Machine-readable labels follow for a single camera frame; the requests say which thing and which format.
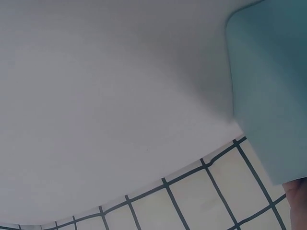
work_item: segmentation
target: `finger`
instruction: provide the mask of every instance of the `finger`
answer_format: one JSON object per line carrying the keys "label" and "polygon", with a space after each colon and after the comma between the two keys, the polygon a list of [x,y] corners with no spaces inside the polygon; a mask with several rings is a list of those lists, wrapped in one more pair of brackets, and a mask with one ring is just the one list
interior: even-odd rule
{"label": "finger", "polygon": [[286,197],[288,199],[290,206],[293,204],[293,200],[295,198],[297,191],[299,190],[300,185],[301,185],[301,179],[297,179],[283,184],[283,189],[286,192]]}

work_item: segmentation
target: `dark grout line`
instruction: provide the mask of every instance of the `dark grout line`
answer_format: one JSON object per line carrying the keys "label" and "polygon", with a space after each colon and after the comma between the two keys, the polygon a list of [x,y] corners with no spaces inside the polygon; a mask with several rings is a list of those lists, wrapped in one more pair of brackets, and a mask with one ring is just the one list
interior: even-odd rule
{"label": "dark grout line", "polygon": [[130,201],[131,201],[131,202],[137,201],[137,200],[139,200],[139,199],[142,199],[142,198],[144,198],[144,197],[146,197],[146,196],[148,196],[148,195],[150,195],[150,194],[152,194],[152,193],[155,193],[155,192],[157,192],[157,191],[159,191],[159,190],[161,190],[161,189],[164,189],[164,188],[165,188],[165,186],[162,184],[162,185],[160,185],[160,186],[158,186],[158,187],[156,187],[156,188],[153,188],[152,190],[149,190],[149,191],[146,192],[146,193],[143,193],[143,194],[141,194],[141,195],[137,195],[137,196],[134,197],[134,198],[131,198]]}
{"label": "dark grout line", "polygon": [[184,228],[185,228],[186,230],[189,230],[190,228],[189,228],[189,226],[188,226],[186,220],[184,219],[184,217],[183,217],[183,215],[182,215],[182,212],[181,212],[181,210],[180,210],[180,208],[179,208],[179,206],[178,206],[178,204],[177,204],[177,202],[176,202],[176,200],[175,200],[175,197],[174,197],[174,195],[173,195],[171,189],[170,189],[169,186],[168,186],[168,183],[166,182],[166,179],[165,179],[165,178],[162,178],[162,182],[163,182],[163,184],[164,184],[164,186],[165,186],[165,188],[166,188],[166,190],[167,190],[167,193],[168,193],[169,197],[171,198],[171,201],[172,201],[172,203],[173,203],[173,206],[174,206],[176,212],[178,213],[178,216],[179,216],[179,218],[180,218],[180,220],[181,220],[181,222],[182,222]]}
{"label": "dark grout line", "polygon": [[133,216],[133,219],[134,219],[136,228],[137,228],[138,230],[141,230],[141,227],[140,227],[138,218],[136,217],[135,211],[134,211],[134,209],[133,209],[133,206],[132,206],[132,204],[131,204],[131,201],[129,200],[128,195],[125,195],[125,198],[126,198],[126,201],[127,201],[127,203],[128,203],[128,206],[129,206],[129,208],[130,208],[131,214],[132,214],[132,216]]}
{"label": "dark grout line", "polygon": [[106,215],[107,213],[112,212],[112,211],[114,211],[115,209],[118,209],[118,208],[120,208],[120,207],[123,207],[123,206],[125,206],[125,205],[127,205],[127,204],[128,204],[127,201],[124,201],[124,202],[122,202],[122,203],[120,203],[120,204],[118,204],[118,205],[115,205],[115,206],[113,206],[113,207],[107,209],[107,210],[104,212],[104,214]]}
{"label": "dark grout line", "polygon": [[246,219],[242,220],[239,222],[239,225],[242,225],[246,222],[251,221],[252,219],[260,216],[261,214],[265,213],[266,211],[268,211],[271,208],[270,205],[266,206],[264,209],[260,210],[259,212],[256,212],[254,215],[251,215],[250,217],[247,217]]}
{"label": "dark grout line", "polygon": [[233,223],[234,223],[234,228],[239,230],[239,229],[240,229],[240,226],[238,225],[238,222],[237,222],[237,220],[236,220],[236,218],[235,218],[233,212],[231,211],[230,206],[228,205],[226,199],[224,198],[224,196],[223,196],[223,194],[222,194],[220,188],[218,187],[218,185],[217,185],[217,183],[216,183],[214,177],[212,176],[212,174],[211,174],[209,168],[207,167],[207,165],[206,165],[206,163],[203,161],[203,159],[201,159],[201,164],[204,166],[204,168],[205,168],[205,170],[206,170],[206,172],[207,172],[207,174],[208,174],[208,176],[209,176],[209,178],[210,178],[210,180],[211,180],[211,182],[212,182],[212,184],[213,184],[213,186],[214,186],[214,188],[215,188],[217,194],[219,195],[219,197],[220,197],[220,199],[222,200],[222,203],[224,204],[224,206],[225,206],[225,208],[226,208],[228,214],[230,215],[230,218],[232,219],[232,221],[233,221]]}
{"label": "dark grout line", "polygon": [[11,227],[5,227],[5,226],[0,226],[0,229],[5,229],[5,230],[19,230],[17,228],[11,228]]}
{"label": "dark grout line", "polygon": [[110,229],[109,229],[109,226],[108,226],[108,224],[107,224],[107,222],[106,222],[105,213],[103,212],[101,206],[99,206],[99,212],[100,212],[100,214],[101,214],[101,218],[102,218],[102,221],[104,222],[104,225],[105,225],[106,230],[110,230]]}
{"label": "dark grout line", "polygon": [[250,163],[248,157],[246,156],[245,152],[243,151],[243,149],[241,148],[241,146],[239,145],[239,143],[236,140],[233,140],[234,145],[236,146],[237,150],[239,151],[240,155],[242,156],[243,160],[245,161],[245,164],[248,166],[249,170],[251,171],[251,173],[253,174],[254,178],[256,179],[257,183],[259,184],[264,196],[266,197],[266,199],[268,200],[270,206],[272,207],[272,210],[282,228],[282,230],[286,230],[286,227],[283,223],[283,220],[281,218],[281,216],[279,215],[268,191],[266,190],[263,182],[261,181],[260,177],[258,176],[256,170],[254,169],[254,167],[252,166],[252,164]]}
{"label": "dark grout line", "polygon": [[94,217],[99,217],[99,216],[100,216],[100,213],[95,213],[95,214],[91,214],[91,215],[88,215],[88,216],[85,216],[85,217],[81,217],[79,219],[76,219],[76,223],[80,222],[82,220],[86,220],[86,219],[90,219],[90,218],[94,218]]}
{"label": "dark grout line", "polygon": [[200,171],[200,170],[202,170],[202,169],[203,169],[203,166],[199,166],[199,167],[197,167],[197,168],[195,168],[195,169],[192,169],[192,170],[186,172],[185,174],[182,174],[182,175],[179,176],[179,177],[176,177],[176,178],[173,179],[173,180],[170,180],[170,181],[167,182],[167,183],[168,183],[168,185],[174,184],[174,183],[176,183],[176,182],[178,182],[178,181],[181,181],[182,179],[184,179],[184,178],[186,178],[186,177],[188,177],[188,176],[191,176],[191,175],[194,174],[194,173],[197,173],[198,171]]}
{"label": "dark grout line", "polygon": [[216,162],[218,159],[220,159],[222,156],[224,156],[226,153],[228,153],[230,150],[234,149],[235,145],[231,145],[228,148],[226,148],[225,150],[223,150],[222,152],[220,152],[219,154],[217,154],[215,157],[213,157],[211,159],[211,161],[209,163],[207,163],[207,167],[210,167],[211,165],[213,165],[214,162]]}
{"label": "dark grout line", "polygon": [[75,216],[72,216],[72,219],[73,219],[73,224],[74,224],[74,226],[75,226],[75,230],[78,230],[78,229],[77,229],[77,222],[76,222]]}
{"label": "dark grout line", "polygon": [[281,202],[282,200],[284,200],[286,198],[286,194],[283,194],[280,198],[278,198],[277,200],[275,200],[273,203],[274,205],[277,205],[279,202]]}

